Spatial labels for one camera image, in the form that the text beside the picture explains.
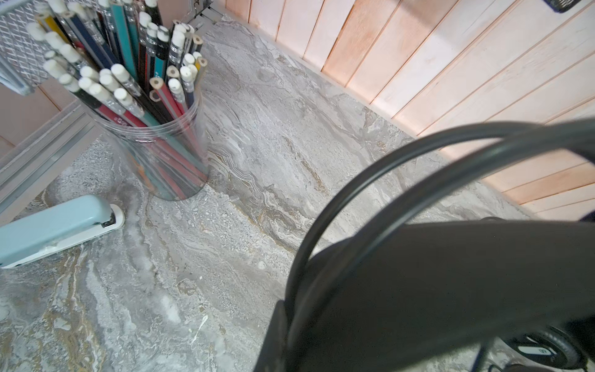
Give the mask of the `large black gaming headset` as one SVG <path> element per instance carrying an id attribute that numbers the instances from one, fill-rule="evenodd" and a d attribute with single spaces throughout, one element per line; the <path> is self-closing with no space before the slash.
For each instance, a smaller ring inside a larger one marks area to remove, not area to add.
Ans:
<path id="1" fill-rule="evenodd" d="M 320 253 L 331 221 L 368 185 L 423 154 L 491 140 L 414 185 L 354 236 Z M 401 147 L 357 175 L 302 241 L 286 284 L 287 371 L 396 371 L 495 339 L 535 362 L 594 358 L 594 217 L 413 223 L 467 184 L 553 150 L 594 159 L 594 120 L 473 124 Z"/>

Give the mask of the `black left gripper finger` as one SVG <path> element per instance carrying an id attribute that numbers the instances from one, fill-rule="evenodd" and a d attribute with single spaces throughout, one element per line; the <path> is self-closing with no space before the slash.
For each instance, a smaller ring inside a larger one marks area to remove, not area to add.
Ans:
<path id="1" fill-rule="evenodd" d="M 274 307 L 254 372 L 285 372 L 289 322 L 284 301 Z"/>

